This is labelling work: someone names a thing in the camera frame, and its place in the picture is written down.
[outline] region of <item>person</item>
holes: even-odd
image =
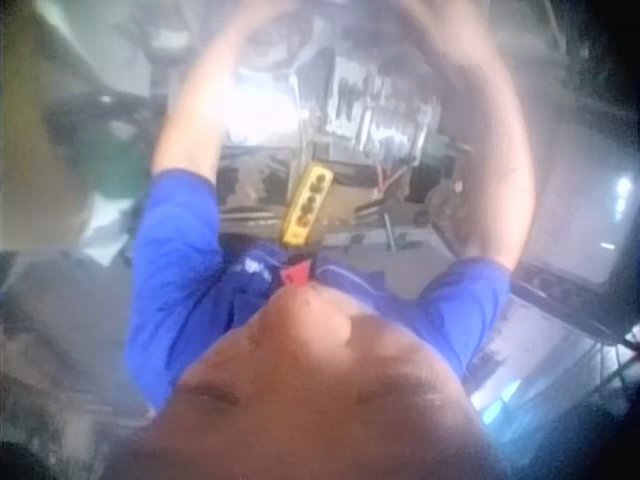
[[[510,75],[471,4],[405,0],[482,107],[477,251],[415,301],[322,255],[309,282],[285,285],[292,261],[280,247],[221,247],[215,183],[243,47],[294,7],[241,0],[166,120],[134,251],[126,352],[157,414],[105,478],[500,477],[459,379],[509,294],[534,210]]]

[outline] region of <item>light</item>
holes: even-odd
[[[511,397],[513,397],[513,394],[516,393],[516,390],[518,390],[518,387],[520,386],[521,383],[522,383],[521,380],[516,380],[514,382],[511,382],[509,385],[507,385],[504,388],[504,390],[502,390],[502,393],[500,394],[500,398],[498,398],[498,400],[493,402],[491,405],[489,405],[489,407],[484,412],[482,412],[482,421],[485,423],[485,425],[489,425],[498,417],[498,415],[500,415],[500,412],[507,405],[509,400],[511,400]],[[478,399],[477,398],[474,399],[474,395],[472,395],[471,403],[474,404],[476,409],[478,408],[477,401]]]
[[[504,403],[502,402],[502,399],[498,399],[493,402],[491,406],[487,408],[482,414],[482,421],[484,422],[484,424],[489,425],[491,422],[493,422],[502,411],[503,406]]]
[[[619,198],[616,202],[616,213],[622,215],[624,209],[627,208],[627,200],[624,198]]]
[[[250,84],[234,87],[225,102],[224,119],[229,136],[249,144],[298,128],[298,111],[289,97]]]
[[[631,193],[632,188],[633,184],[631,183],[631,180],[629,180],[627,177],[623,177],[618,182],[616,191],[618,192],[618,196],[620,198],[627,198],[629,196],[629,193]]]
[[[520,380],[516,380],[515,382],[507,385],[507,387],[502,391],[502,395],[500,395],[500,398],[505,403],[507,403],[509,400],[511,400],[511,397],[513,397],[513,394],[516,393],[516,390],[518,389],[521,383],[522,382]]]

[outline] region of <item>metal machinery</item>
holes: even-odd
[[[572,35],[570,15],[548,15],[549,7],[565,3],[544,2],[543,8],[534,1],[491,2],[490,18],[501,30],[496,38],[525,107],[538,181],[538,212],[514,275],[514,293],[613,344],[638,320],[637,269],[631,267],[638,262],[637,111],[629,113],[580,87],[593,78],[603,84],[597,92],[607,91],[607,79],[619,75],[613,57],[604,54],[613,65],[607,64],[606,75],[580,74],[597,70],[600,62],[589,56],[595,50],[584,46],[583,35]],[[117,9],[120,21],[109,24],[100,22],[102,14],[87,20],[98,4],[65,10],[70,38],[83,58],[94,60],[110,95],[137,94],[141,110],[149,105],[143,117],[161,118],[154,105],[172,107],[186,70],[222,28],[233,1],[117,5],[109,11]],[[42,11],[55,23],[57,17]],[[451,133],[465,120],[464,91],[455,72],[428,47],[421,50],[411,32],[390,2],[305,0],[297,14],[252,40],[227,112],[229,136],[218,181],[224,230],[278,238],[298,179],[311,161],[321,161],[335,173],[336,194],[354,186],[373,191],[380,185],[377,172],[386,172],[389,180],[399,173],[388,197],[415,203],[385,206],[401,210],[389,215],[398,248],[425,240],[432,230],[419,225],[430,221],[455,252],[456,162],[466,152],[443,134],[464,141]],[[115,52],[104,55],[104,45],[123,45],[123,59],[137,54],[144,61],[137,60],[135,69],[118,69],[124,61],[116,62]],[[134,70],[144,70],[136,75],[140,81],[125,84],[122,79]],[[577,87],[576,78],[582,79]],[[462,114],[454,118],[456,109]],[[148,137],[152,143],[153,133]],[[426,181],[420,178],[425,171]],[[438,187],[447,193],[436,202],[444,213],[424,215],[425,196]],[[363,222],[344,198],[336,203],[352,221],[319,216],[318,225],[329,225],[312,241],[344,246],[357,236],[362,243],[369,237],[386,243],[384,216]],[[375,199],[361,197],[360,205]]]

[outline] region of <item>blue shirt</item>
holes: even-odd
[[[136,239],[126,360],[146,399],[161,409],[182,373],[282,286],[287,251],[270,244],[221,247],[214,186],[172,170],[156,177]],[[417,300],[401,299],[380,274],[322,257],[312,278],[341,290],[429,343],[464,373],[509,294],[509,273],[487,259],[454,263]]]

